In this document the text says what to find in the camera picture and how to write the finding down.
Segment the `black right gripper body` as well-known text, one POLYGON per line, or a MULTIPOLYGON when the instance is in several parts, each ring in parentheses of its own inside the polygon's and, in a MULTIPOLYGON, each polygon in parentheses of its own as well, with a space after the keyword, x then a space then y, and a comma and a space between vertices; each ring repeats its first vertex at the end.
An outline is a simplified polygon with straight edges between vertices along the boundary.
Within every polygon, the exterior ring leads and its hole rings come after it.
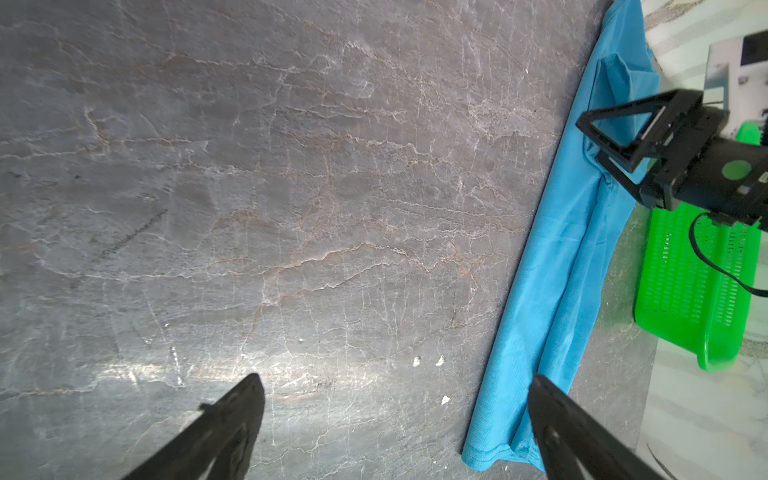
POLYGON ((672 124, 657 165, 640 186, 649 208, 673 211, 682 203, 723 224, 767 229, 767 126, 745 122, 755 144, 720 135, 727 113, 696 107, 672 124))

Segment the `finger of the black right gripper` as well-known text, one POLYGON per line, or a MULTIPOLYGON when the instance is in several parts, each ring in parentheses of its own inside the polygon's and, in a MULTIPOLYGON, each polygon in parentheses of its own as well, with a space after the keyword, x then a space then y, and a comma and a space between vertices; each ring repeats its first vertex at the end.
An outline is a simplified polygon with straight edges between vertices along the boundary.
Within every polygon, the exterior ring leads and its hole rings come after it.
POLYGON ((677 89, 584 112, 576 125, 610 160, 634 173, 658 154, 681 117, 702 104, 701 90, 677 89))
POLYGON ((613 160, 604 151, 601 151, 597 157, 597 161, 600 165, 615 179, 634 199, 638 204, 643 204, 644 200, 641 197, 640 186, 635 184, 624 172, 620 169, 613 160))

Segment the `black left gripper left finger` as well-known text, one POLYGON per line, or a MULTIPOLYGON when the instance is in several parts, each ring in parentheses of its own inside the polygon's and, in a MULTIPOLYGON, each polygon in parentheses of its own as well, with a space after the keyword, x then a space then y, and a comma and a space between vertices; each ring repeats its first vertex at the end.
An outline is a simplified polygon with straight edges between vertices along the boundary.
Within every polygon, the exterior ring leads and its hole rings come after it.
POLYGON ((243 479, 262 424, 265 391, 256 373, 246 375, 128 479, 243 479))

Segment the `teal t-shirt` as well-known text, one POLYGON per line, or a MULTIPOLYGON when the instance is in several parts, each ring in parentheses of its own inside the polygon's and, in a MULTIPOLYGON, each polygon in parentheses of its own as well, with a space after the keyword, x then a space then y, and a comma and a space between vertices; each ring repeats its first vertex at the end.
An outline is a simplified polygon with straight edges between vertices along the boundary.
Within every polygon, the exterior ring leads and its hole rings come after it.
POLYGON ((462 450, 464 464, 542 466, 527 409, 536 375, 568 391, 598 317, 601 292, 634 198, 597 162, 578 128, 586 111, 656 95, 660 77, 637 1, 607 10, 514 275, 462 450))

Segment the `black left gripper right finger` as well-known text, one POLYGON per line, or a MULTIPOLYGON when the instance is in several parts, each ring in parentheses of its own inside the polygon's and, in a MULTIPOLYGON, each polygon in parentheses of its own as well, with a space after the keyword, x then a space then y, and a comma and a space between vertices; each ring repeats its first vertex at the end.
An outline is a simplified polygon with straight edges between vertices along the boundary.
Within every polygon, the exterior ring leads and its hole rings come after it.
POLYGON ((549 479, 661 477, 543 375, 533 377, 528 413, 549 479))

